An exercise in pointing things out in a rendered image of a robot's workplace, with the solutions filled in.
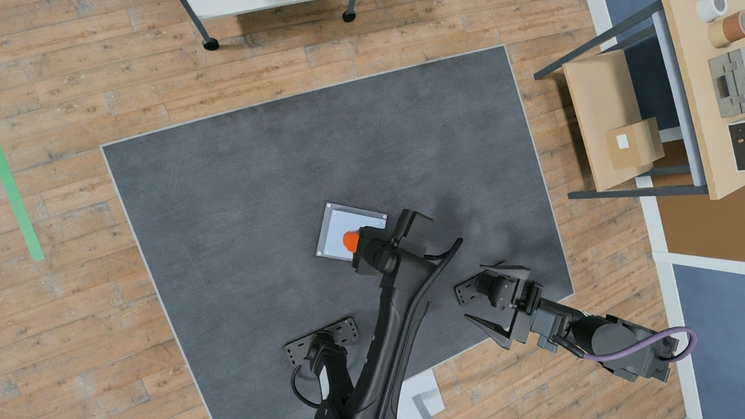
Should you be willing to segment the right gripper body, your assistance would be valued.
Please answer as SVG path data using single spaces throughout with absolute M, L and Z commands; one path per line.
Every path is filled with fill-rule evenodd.
M 550 340 L 552 340 L 554 344 L 556 344 L 555 341 L 557 340 L 558 335 L 562 337 L 566 336 L 567 322 L 572 322 L 572 311 L 570 310 L 570 307 L 542 298 L 542 290 L 543 285 L 532 279 L 527 278 L 527 281 L 524 281 L 523 279 L 517 280 L 511 303 L 518 307 L 515 309 L 509 331 L 505 331 L 509 338 L 506 350 L 510 350 L 513 339 L 518 340 L 518 342 L 522 344 L 527 342 L 532 326 L 530 325 L 530 321 L 535 308 L 547 308 L 551 312 L 557 313 L 550 335 Z

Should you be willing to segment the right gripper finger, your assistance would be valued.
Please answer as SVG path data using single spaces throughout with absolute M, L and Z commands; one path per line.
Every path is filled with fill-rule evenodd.
M 483 320 L 481 318 L 477 318 L 472 315 L 464 314 L 464 317 L 467 318 L 467 320 L 473 322 L 478 327 L 481 327 L 481 329 L 486 332 L 486 334 L 490 336 L 491 339 L 496 342 L 496 344 L 500 345 L 501 348 L 506 349 L 509 338 L 501 325 Z
M 525 268 L 521 265 L 509 265 L 509 266 L 491 266 L 491 265 L 480 265 L 482 268 L 494 271 L 500 274 L 506 274 L 512 278 L 523 279 L 527 281 L 530 269 Z

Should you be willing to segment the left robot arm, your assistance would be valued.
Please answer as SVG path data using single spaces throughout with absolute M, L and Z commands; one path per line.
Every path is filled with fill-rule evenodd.
M 376 254 L 376 268 L 383 273 L 379 314 L 355 388 L 343 347 L 359 339 L 352 317 L 285 345 L 291 368 L 310 363 L 310 372 L 318 378 L 322 402 L 314 419 L 397 419 L 413 341 L 438 282 L 439 274 L 413 310 L 418 290 L 437 267 L 423 259 L 433 224 L 432 218 L 403 209 L 391 236 L 397 246 L 385 245 Z

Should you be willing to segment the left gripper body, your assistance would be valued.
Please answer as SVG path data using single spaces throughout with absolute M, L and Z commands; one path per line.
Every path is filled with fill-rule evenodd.
M 374 226 L 365 226 L 364 236 L 357 239 L 356 255 L 352 267 L 357 274 L 370 276 L 383 276 L 375 265 L 376 254 L 385 245 L 394 245 L 392 241 L 392 230 L 375 228 Z

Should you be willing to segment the white metal plate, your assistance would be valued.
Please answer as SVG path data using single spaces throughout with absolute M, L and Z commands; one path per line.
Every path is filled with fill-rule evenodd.
M 334 212 L 337 212 L 337 214 L 334 215 Z M 384 225 L 382 222 L 384 222 Z M 375 228 L 384 229 L 385 224 L 386 220 L 382 218 L 332 209 L 332 215 L 328 224 L 327 240 L 324 245 L 324 254 L 352 259 L 352 252 L 347 250 L 343 244 L 345 234 L 347 232 L 357 232 L 360 226 L 374 226 Z M 328 254 L 325 253 L 327 250 Z

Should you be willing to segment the orange cylindrical peg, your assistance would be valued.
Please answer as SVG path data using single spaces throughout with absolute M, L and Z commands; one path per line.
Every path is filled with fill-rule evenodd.
M 357 239 L 359 239 L 357 232 L 347 232 L 343 237 L 343 244 L 345 245 L 347 250 L 355 253 L 357 248 Z

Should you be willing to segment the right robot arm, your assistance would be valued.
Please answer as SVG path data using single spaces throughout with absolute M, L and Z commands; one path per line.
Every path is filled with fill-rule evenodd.
M 511 304 L 515 285 L 513 278 L 510 276 L 486 269 L 473 276 L 473 278 L 466 279 L 463 283 L 458 284 L 454 290 L 461 307 L 466 307 L 469 303 L 483 296 L 488 296 L 492 307 L 503 311 L 505 307 L 511 308 L 511 310 L 517 307 Z M 613 315 L 606 314 L 605 320 L 604 317 L 599 315 L 589 316 L 589 313 L 576 308 L 570 307 L 570 310 L 572 311 L 572 322 L 567 322 L 567 334 L 564 339 L 569 340 L 589 354 L 612 354 L 626 349 L 657 332 Z M 530 321 L 531 331 L 540 335 L 537 346 L 552 353 L 556 353 L 558 347 L 558 345 L 550 342 L 556 316 L 557 313 L 551 312 L 547 308 L 535 308 Z M 664 363 L 660 358 L 671 357 L 673 351 L 676 352 L 678 344 L 679 339 L 666 336 L 644 346 L 635 353 L 622 356 L 617 360 L 598 361 L 598 363 L 603 364 L 603 368 L 610 373 L 630 380 L 630 382 L 635 382 L 635 379 L 640 375 L 644 378 L 654 377 L 667 384 L 671 369 L 668 368 L 669 363 Z

